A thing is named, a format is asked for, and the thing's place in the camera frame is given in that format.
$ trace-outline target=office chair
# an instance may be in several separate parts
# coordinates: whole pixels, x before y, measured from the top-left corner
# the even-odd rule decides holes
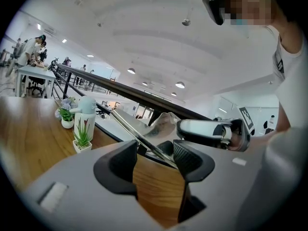
[[[32,95],[33,95],[34,90],[39,90],[40,94],[42,95],[44,91],[42,90],[41,87],[39,87],[39,84],[44,85],[45,80],[41,78],[36,78],[36,77],[29,77],[29,79],[32,81],[32,84],[34,84],[34,86],[28,88],[28,90],[33,89]]]

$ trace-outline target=black handrail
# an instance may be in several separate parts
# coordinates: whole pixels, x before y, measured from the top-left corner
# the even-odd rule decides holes
[[[143,91],[123,85],[121,83],[111,81],[109,79],[87,73],[83,70],[74,69],[72,67],[68,67],[62,64],[56,64],[56,65],[58,66],[58,68],[66,71],[69,74],[74,74],[77,77],[81,77],[85,80],[88,80],[91,83],[94,83],[100,87],[106,88],[109,91],[118,93],[119,95],[123,97],[136,101],[138,103],[141,103],[147,107],[153,108],[156,111],[166,112],[166,113],[173,112],[180,119],[211,120],[203,115],[200,115],[196,112],[185,109],[179,105],[176,105],[174,103],[157,98]],[[70,85],[70,83],[68,82],[69,82],[69,79],[66,80],[65,85],[68,84],[68,86],[72,88],[73,86]]]

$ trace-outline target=white desk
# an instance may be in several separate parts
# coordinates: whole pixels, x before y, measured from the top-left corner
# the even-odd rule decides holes
[[[54,74],[51,70],[44,70],[41,67],[32,67],[30,65],[19,68],[18,69],[18,75],[17,75],[17,87],[16,87],[16,96],[17,97],[19,97],[19,95],[20,95],[20,82],[21,82],[21,76],[22,75],[26,76],[24,94],[26,94],[26,89],[27,89],[28,84],[29,84],[29,76],[31,76],[31,77],[36,77],[36,78],[41,78],[41,79],[46,80],[44,92],[43,92],[43,97],[45,95],[45,91],[47,89],[48,82],[51,81],[51,85],[50,85],[49,91],[47,93],[47,98],[51,98],[51,91],[52,91],[53,83],[54,83],[54,80],[56,79],[56,77],[54,76]]]

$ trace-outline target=white sticker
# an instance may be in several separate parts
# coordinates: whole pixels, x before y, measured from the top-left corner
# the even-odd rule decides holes
[[[238,157],[234,158],[232,162],[234,162],[235,164],[241,165],[241,166],[245,166],[247,163],[247,161],[240,159]]]

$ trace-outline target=white flower pot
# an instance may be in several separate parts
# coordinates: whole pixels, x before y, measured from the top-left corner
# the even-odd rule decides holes
[[[88,146],[88,147],[83,148],[83,149],[79,149],[79,147],[75,144],[75,142],[77,142],[77,140],[74,140],[74,141],[73,141],[73,147],[74,147],[74,149],[75,149],[75,151],[76,151],[77,153],[81,153],[81,152],[85,152],[85,151],[90,151],[90,150],[92,149],[92,144],[91,144],[91,142],[89,142],[89,146]]]
[[[61,119],[61,124],[64,128],[72,128],[73,125],[74,125],[74,120],[71,120],[71,121],[64,121],[63,119]]]

